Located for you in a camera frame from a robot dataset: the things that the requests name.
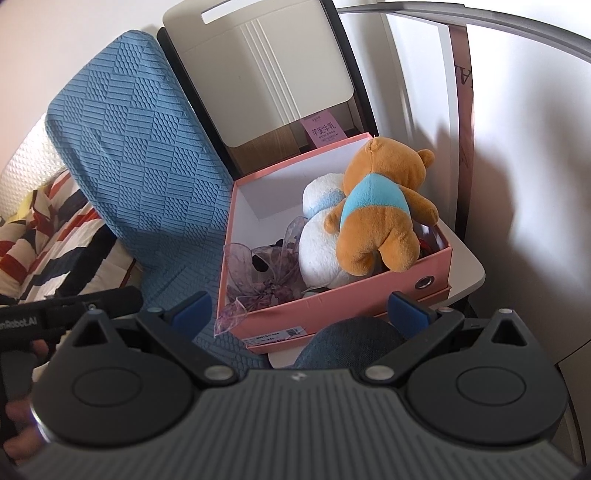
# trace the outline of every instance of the white plush toy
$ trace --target white plush toy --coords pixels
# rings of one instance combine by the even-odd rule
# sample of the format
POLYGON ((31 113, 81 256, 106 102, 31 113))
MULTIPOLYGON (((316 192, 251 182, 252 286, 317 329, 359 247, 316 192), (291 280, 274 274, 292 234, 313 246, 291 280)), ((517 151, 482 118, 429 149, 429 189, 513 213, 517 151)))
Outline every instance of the white plush toy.
POLYGON ((336 240, 324 230, 324 219, 345 198, 342 173, 315 179, 304 190, 303 210, 308 222, 300 237, 300 271, 308 288, 337 288, 364 277, 343 271, 336 259, 336 240))

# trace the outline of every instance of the teddy bear leg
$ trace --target teddy bear leg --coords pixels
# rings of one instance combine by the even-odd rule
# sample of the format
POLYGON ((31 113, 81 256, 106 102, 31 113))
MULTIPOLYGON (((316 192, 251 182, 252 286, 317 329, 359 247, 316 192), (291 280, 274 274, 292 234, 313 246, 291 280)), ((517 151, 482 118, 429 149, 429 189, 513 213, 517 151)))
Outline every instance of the teddy bear leg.
POLYGON ((408 270, 421 254, 421 247, 413 231, 412 222, 409 223, 410 227, 404 232, 392 230, 378 249, 384 264, 393 272, 408 270))
POLYGON ((340 267, 356 277, 363 277, 374 270, 376 245, 367 236, 362 212, 352 212, 340 230, 336 242, 336 258, 340 267))

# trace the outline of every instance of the purple ribbon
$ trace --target purple ribbon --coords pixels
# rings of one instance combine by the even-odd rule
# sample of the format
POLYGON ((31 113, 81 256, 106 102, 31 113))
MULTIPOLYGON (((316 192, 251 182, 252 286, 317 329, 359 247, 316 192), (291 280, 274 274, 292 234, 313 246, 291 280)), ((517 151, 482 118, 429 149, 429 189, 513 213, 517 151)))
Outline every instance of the purple ribbon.
POLYGON ((298 247, 305 224, 304 217, 293 220, 285 232, 281 247, 251 250, 242 244, 224 245, 226 268, 232 284, 226 288, 229 303, 216 319, 213 336, 233 329, 246 319, 249 312, 302 297, 306 286, 300 274, 298 247), (253 255, 260 257, 269 266, 266 272, 254 268, 253 255))

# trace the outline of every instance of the finger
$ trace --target finger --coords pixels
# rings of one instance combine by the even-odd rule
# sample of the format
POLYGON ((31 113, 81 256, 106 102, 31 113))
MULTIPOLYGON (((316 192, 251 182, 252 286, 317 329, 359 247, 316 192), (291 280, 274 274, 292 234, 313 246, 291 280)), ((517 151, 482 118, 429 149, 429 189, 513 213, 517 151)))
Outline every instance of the finger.
POLYGON ((34 418, 31 413, 31 401, 29 397, 8 402, 6 404, 6 415, 8 415, 9 419, 17 423, 33 423, 34 418))
POLYGON ((31 342, 31 349, 37 355, 39 360, 43 360, 49 353, 49 347, 45 340, 33 340, 31 342))
POLYGON ((18 437, 4 442, 4 451, 14 460, 27 460, 35 455, 45 441, 36 426, 27 427, 18 437))

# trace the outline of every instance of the blue shirt on teddy bear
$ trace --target blue shirt on teddy bear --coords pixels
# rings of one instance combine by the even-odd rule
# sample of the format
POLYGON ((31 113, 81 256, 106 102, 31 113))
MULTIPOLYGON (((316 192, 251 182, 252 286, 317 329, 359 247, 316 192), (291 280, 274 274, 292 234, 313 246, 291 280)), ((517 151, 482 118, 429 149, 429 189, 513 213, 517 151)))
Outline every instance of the blue shirt on teddy bear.
POLYGON ((355 186, 345 200, 340 227, 343 228, 351 212, 373 205, 400 208, 410 216, 410 209, 400 186, 379 173, 370 173, 355 186))

